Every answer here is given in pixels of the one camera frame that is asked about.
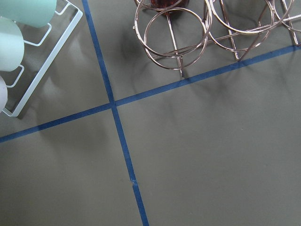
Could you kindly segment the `mint cup on rack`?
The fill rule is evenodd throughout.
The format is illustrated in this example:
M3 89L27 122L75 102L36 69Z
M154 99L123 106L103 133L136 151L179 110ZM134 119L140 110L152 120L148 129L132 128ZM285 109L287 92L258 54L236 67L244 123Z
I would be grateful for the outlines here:
M25 25L41 28L51 21L56 4L56 0L1 0L0 15Z

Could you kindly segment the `white cup on rack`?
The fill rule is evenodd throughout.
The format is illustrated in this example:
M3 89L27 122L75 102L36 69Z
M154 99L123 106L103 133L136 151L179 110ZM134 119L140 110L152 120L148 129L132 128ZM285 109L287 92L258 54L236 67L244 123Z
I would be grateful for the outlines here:
M24 39L15 22L0 18L0 70L15 70L24 57Z

